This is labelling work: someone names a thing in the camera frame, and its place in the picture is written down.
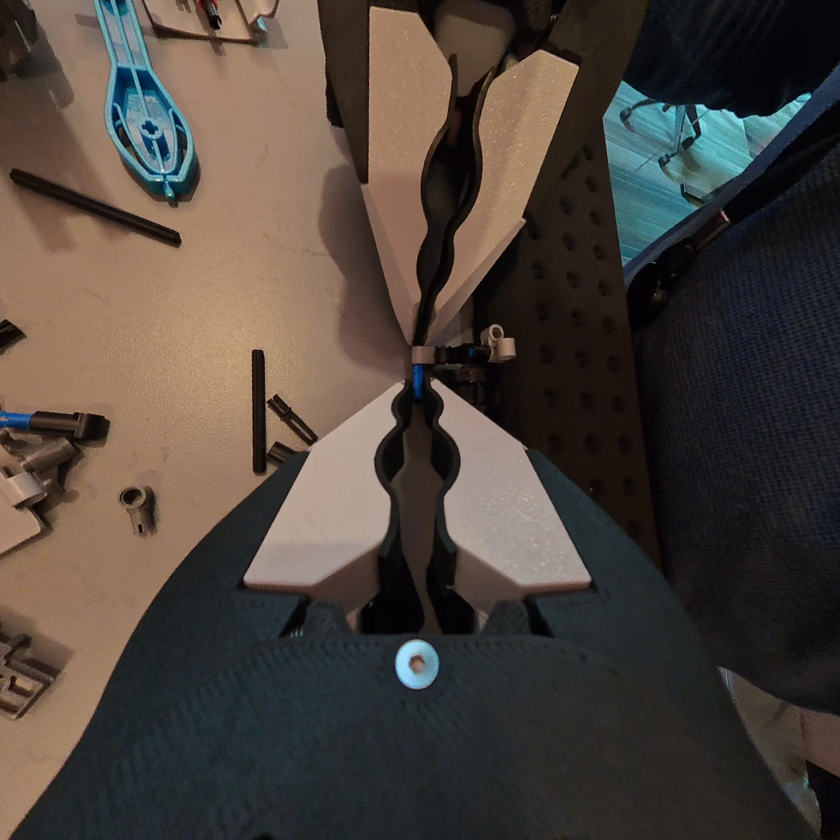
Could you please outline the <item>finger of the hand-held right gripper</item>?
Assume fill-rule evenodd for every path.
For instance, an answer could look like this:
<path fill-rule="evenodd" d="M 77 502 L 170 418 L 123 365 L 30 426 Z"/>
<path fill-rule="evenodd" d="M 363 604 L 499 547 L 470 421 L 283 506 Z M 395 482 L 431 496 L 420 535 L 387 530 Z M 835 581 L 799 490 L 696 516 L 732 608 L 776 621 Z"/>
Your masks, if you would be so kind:
<path fill-rule="evenodd" d="M 395 317 L 413 345 L 421 304 L 417 261 L 428 231 L 423 183 L 459 75 L 419 14 L 369 12 L 368 178 L 361 187 Z"/>
<path fill-rule="evenodd" d="M 464 201 L 444 234 L 435 287 L 418 314 L 418 342 L 430 344 L 485 278 L 524 225 L 544 158 L 580 66 L 537 49 L 479 86 L 470 151 L 475 165 Z"/>

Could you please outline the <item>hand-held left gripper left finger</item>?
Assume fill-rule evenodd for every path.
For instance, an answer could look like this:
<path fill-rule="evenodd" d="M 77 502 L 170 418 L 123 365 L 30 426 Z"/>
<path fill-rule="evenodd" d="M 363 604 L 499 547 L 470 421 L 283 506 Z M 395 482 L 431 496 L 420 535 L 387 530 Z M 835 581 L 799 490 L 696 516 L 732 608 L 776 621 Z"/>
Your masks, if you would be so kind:
<path fill-rule="evenodd" d="M 411 382 L 398 382 L 310 447 L 247 568 L 246 588 L 358 612 L 368 633 L 423 627 L 393 486 L 413 398 Z"/>

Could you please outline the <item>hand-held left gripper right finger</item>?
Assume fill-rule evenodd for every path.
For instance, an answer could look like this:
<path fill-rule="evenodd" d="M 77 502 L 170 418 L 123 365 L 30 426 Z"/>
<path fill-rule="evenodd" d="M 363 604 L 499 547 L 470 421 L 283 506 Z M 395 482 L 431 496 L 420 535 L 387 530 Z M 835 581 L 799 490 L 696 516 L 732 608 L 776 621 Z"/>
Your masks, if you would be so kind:
<path fill-rule="evenodd" d="M 445 634 L 500 602 L 584 592 L 592 576 L 527 448 L 440 381 L 427 381 L 435 501 L 427 592 Z"/>

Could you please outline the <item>black wheel hub assembly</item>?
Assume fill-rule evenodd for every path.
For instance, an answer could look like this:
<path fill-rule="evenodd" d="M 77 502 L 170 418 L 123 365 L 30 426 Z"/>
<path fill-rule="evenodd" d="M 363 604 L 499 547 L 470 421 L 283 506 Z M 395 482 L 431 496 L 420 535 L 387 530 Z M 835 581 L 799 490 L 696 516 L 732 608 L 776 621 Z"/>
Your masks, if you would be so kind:
<path fill-rule="evenodd" d="M 517 356 L 516 341 L 499 324 L 492 324 L 477 343 L 437 346 L 434 350 L 434 373 L 447 388 L 482 414 L 498 414 L 499 368 Z"/>

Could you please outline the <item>person's right forearm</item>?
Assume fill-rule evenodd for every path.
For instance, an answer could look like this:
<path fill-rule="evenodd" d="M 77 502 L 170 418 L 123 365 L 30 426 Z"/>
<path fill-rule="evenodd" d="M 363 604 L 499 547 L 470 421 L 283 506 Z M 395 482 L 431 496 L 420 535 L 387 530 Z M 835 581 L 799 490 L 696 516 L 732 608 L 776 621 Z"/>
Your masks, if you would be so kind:
<path fill-rule="evenodd" d="M 765 117 L 816 94 L 838 38 L 838 1 L 652 1 L 623 80 L 656 101 Z"/>

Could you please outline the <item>black elbow with blue pin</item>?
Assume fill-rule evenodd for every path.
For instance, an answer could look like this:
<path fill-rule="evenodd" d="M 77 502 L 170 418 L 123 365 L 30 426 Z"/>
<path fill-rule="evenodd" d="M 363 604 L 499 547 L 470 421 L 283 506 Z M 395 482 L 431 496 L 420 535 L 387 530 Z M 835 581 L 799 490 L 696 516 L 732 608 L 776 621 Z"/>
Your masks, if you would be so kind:
<path fill-rule="evenodd" d="M 40 436 L 59 436 L 78 442 L 104 439 L 110 421 L 91 413 L 11 413 L 1 411 L 1 428 Z"/>

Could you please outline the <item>black axle pin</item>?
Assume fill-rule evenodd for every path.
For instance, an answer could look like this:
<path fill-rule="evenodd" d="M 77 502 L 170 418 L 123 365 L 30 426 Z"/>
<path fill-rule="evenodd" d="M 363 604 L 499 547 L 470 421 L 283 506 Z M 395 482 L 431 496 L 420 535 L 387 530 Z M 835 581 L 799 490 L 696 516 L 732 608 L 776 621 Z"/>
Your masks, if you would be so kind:
<path fill-rule="evenodd" d="M 319 440 L 319 436 L 278 394 L 266 400 L 266 405 L 306 446 L 312 446 Z"/>

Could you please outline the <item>short black axle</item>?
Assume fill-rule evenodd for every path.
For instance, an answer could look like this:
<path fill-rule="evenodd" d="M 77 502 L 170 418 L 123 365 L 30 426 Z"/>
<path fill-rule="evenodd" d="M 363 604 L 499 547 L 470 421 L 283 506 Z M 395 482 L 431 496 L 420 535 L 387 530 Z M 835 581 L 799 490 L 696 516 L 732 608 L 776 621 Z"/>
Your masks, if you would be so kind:
<path fill-rule="evenodd" d="M 263 475 L 267 469 L 266 357 L 259 349 L 251 351 L 251 407 L 253 471 Z"/>

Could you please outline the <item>office chair base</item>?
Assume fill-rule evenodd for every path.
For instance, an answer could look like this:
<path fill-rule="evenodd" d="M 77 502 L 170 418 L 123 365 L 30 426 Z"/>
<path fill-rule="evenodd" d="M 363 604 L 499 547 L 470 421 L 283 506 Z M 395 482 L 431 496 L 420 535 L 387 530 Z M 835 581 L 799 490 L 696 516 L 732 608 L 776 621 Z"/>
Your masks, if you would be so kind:
<path fill-rule="evenodd" d="M 690 151 L 694 143 L 702 135 L 697 105 L 676 106 L 673 103 L 644 98 L 624 107 L 618 113 L 621 124 L 630 130 L 632 128 L 631 117 L 634 112 L 646 107 L 657 107 L 662 113 L 667 113 L 670 110 L 674 112 L 674 128 L 671 133 L 671 139 L 668 142 L 668 148 L 666 152 L 658 157 L 659 168 L 667 174 L 670 163 Z"/>

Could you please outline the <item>grey panels with orange pins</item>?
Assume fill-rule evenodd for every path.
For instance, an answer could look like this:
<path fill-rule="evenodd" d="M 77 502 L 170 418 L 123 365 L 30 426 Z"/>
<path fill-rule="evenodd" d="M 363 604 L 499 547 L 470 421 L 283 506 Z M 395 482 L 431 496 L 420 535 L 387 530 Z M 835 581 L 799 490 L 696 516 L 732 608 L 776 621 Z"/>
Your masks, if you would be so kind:
<path fill-rule="evenodd" d="M 164 35 L 258 45 L 279 1 L 143 1 L 153 28 Z"/>

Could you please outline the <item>dark grey tube connector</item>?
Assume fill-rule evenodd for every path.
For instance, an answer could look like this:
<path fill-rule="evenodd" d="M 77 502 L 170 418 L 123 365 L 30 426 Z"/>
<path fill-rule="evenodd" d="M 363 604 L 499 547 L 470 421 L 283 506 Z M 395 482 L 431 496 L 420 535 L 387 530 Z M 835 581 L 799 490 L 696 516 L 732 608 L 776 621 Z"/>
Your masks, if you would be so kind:
<path fill-rule="evenodd" d="M 119 504 L 129 516 L 134 534 L 145 536 L 156 531 L 155 497 L 149 486 L 127 486 L 119 493 Z"/>

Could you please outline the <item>dark grey claw joint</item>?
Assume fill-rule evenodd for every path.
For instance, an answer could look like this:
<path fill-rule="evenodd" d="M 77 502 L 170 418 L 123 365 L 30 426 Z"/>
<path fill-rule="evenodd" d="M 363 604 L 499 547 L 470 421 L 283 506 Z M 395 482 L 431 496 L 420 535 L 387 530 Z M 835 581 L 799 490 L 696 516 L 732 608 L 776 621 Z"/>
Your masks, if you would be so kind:
<path fill-rule="evenodd" d="M 18 472 L 38 478 L 69 465 L 81 455 L 79 447 L 66 437 L 50 437 L 30 444 L 13 437 L 6 429 L 1 433 L 1 447 Z"/>

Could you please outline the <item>long black axle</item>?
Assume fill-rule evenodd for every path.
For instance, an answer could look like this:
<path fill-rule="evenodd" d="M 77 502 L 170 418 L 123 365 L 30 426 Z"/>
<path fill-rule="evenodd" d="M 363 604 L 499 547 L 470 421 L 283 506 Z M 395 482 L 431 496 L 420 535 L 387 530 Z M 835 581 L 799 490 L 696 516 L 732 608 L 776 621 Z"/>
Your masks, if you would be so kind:
<path fill-rule="evenodd" d="M 135 213 L 125 211 L 95 197 L 76 192 L 67 186 L 48 181 L 43 177 L 19 169 L 10 170 L 8 176 L 12 183 L 30 192 L 51 198 L 70 207 L 75 207 L 86 214 L 103 218 L 136 233 L 151 237 L 168 246 L 178 248 L 182 245 L 181 234 L 173 228 L 158 224 Z"/>

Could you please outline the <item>large grey curved panel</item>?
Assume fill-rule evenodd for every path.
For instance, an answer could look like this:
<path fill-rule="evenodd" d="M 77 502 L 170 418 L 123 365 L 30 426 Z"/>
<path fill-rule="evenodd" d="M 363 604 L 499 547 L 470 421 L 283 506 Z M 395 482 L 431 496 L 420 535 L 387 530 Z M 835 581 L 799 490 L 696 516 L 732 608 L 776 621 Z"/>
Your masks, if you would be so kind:
<path fill-rule="evenodd" d="M 37 476 L 13 474 L 1 468 L 1 554 L 5 555 L 46 530 L 34 506 L 46 499 L 45 483 Z"/>

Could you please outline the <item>dark grey flat connector plate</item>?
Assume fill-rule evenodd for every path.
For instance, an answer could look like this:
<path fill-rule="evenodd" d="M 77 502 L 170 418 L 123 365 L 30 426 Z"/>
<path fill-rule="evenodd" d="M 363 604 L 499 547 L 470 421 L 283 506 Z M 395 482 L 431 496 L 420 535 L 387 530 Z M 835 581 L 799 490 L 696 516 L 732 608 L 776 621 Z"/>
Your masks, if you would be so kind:
<path fill-rule="evenodd" d="M 24 717 L 49 692 L 73 654 L 10 612 L 1 618 L 1 717 Z"/>

